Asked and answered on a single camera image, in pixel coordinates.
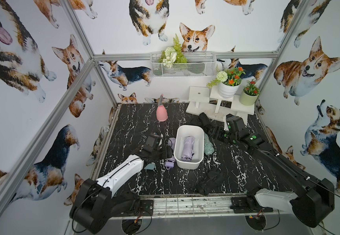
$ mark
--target corgi tongue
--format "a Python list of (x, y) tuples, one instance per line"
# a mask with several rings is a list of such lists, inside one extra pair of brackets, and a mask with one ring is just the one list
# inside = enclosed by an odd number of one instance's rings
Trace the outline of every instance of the corgi tongue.
[(12, 43), (12, 37), (2, 26), (0, 26), (0, 41), (7, 45)]
[(150, 6), (150, 5), (153, 5), (154, 0), (145, 0), (145, 2)]

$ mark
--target potted plant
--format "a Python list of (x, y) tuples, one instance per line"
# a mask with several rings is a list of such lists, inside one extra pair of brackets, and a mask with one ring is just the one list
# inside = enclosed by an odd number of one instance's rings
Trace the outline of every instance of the potted plant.
[(239, 89), (242, 79), (240, 76), (245, 74), (242, 67), (231, 68), (217, 73), (217, 77), (209, 82), (206, 86), (211, 88), (218, 85), (219, 95), (229, 99), (233, 97)]
[(256, 82), (252, 79), (252, 81), (247, 81), (247, 86), (243, 89), (243, 92), (239, 98), (239, 102), (243, 105), (251, 106), (255, 104), (257, 98), (260, 94), (260, 89), (255, 85)]

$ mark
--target white flower pot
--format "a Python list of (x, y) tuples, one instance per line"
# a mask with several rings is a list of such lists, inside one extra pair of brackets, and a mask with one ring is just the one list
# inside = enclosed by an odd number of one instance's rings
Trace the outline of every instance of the white flower pot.
[(222, 96), (223, 98), (232, 98), (235, 93), (238, 91), (239, 87), (240, 87), (241, 83), (238, 86), (228, 86), (223, 84), (222, 82), (219, 83), (218, 85), (218, 91), (219, 91), (219, 95)]

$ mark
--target floor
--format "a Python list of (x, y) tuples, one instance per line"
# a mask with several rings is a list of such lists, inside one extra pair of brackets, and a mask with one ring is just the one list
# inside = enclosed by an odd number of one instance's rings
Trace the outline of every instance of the floor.
[[(194, 115), (186, 113), (188, 103), (168, 103), (165, 107), (169, 119), (158, 122), (156, 104), (122, 105), (102, 164), (100, 177), (122, 163), (132, 150), (146, 140), (151, 132), (162, 133), (164, 137), (176, 137), (181, 125), (189, 124)], [(222, 122), (213, 121), (223, 126)], [(256, 115), (248, 115), (248, 127), (266, 138)], [(218, 167), (226, 176), (224, 183), (213, 191), (218, 193), (245, 193), (257, 186), (270, 190), (290, 191), (268, 166), (258, 159), (219, 141), (212, 141), (215, 152), (204, 157), (196, 170), (185, 170), (177, 166), (166, 170), (163, 160), (156, 163), (154, 170), (142, 170), (131, 177), (119, 190), (131, 190), (138, 195), (197, 194), (195, 186), (204, 179), (208, 171)]]

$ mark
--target green flower pot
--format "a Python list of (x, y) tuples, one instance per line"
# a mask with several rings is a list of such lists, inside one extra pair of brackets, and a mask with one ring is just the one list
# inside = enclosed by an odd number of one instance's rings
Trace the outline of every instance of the green flower pot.
[(255, 104), (258, 97), (259, 96), (249, 96), (246, 93), (242, 92), (239, 98), (239, 102), (241, 102), (242, 105), (251, 106)]

